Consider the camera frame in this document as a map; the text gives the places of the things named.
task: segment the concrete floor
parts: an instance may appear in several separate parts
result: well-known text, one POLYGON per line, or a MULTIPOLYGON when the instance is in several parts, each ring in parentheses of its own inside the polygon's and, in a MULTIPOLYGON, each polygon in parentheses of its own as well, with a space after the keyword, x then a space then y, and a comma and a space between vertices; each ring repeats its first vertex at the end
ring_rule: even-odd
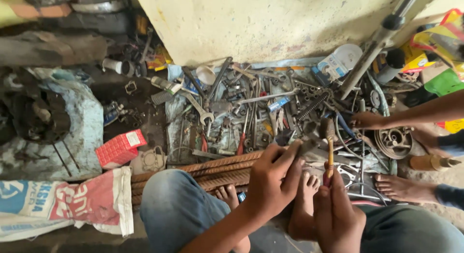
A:
MULTIPOLYGON (((124 85, 130 80, 126 77, 111 72, 102 73, 99 70, 88 71, 95 79, 92 85, 92 91, 97 99, 112 100, 119 97, 127 98, 128 108, 137 107, 140 112, 145 113, 144 125, 141 127, 148 145, 141 147, 140 150, 151 149, 160 145, 166 153, 166 133, 165 133, 165 112, 164 106, 155 109, 150 104, 145 104, 148 96, 159 90, 151 86, 148 80, 142 78, 132 78, 136 81, 137 90, 131 96, 128 96, 124 90, 124 85)), ((165 72, 157 73, 158 76, 165 77, 165 72)), ((116 136, 117 134, 131 130, 124 123, 115 122, 105 128, 105 141, 116 136)), ((424 154, 424 150, 417 143, 414 146, 415 155, 424 154)), ((464 168, 454 168, 447 172, 416 172, 408 169, 408 160, 399 161, 399 175, 421 181, 435 183, 446 183, 449 185, 464 188, 464 168)), ((311 169, 310 172, 316 175, 322 175, 319 170, 311 169)), ((440 216, 450 220, 461 231, 464 231, 464 212, 445 208, 440 205, 422 205, 424 208, 437 213, 440 216)), ((50 232, 39 236, 34 241, 16 241, 2 244, 2 252, 148 252, 147 235, 143 228, 143 223, 138 214, 134 216, 135 233, 127 238, 117 235, 111 235, 96 231, 92 226, 86 225, 81 229, 72 226, 50 232)), ((260 228, 250 235, 252 243, 252 252, 254 253, 298 253, 314 252, 317 250, 317 244, 311 242, 296 242, 290 239, 282 232, 282 226, 279 228, 272 224, 260 228)))

